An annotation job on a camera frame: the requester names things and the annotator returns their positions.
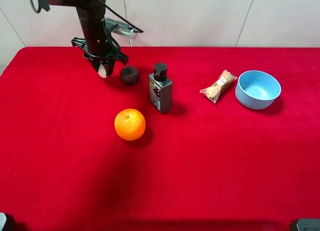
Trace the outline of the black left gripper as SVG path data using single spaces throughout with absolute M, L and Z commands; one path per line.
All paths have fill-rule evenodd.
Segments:
M 124 65 L 128 63 L 128 56 L 121 52 L 121 46 L 108 30 L 105 31 L 103 25 L 86 26 L 82 31 L 84 38 L 75 37 L 71 40 L 71 44 L 84 51 L 89 57 L 89 63 L 101 78 L 113 74 L 115 61 Z

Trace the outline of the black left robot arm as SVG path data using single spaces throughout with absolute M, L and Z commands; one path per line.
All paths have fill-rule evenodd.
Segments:
M 105 20 L 106 0 L 29 0 L 35 13 L 50 6 L 75 7 L 84 38 L 73 38 L 71 44 L 83 51 L 98 75 L 105 79 L 112 75 L 116 61 L 128 63 L 128 56 L 121 52 L 118 42 L 112 37 L 117 24 L 108 26 Z

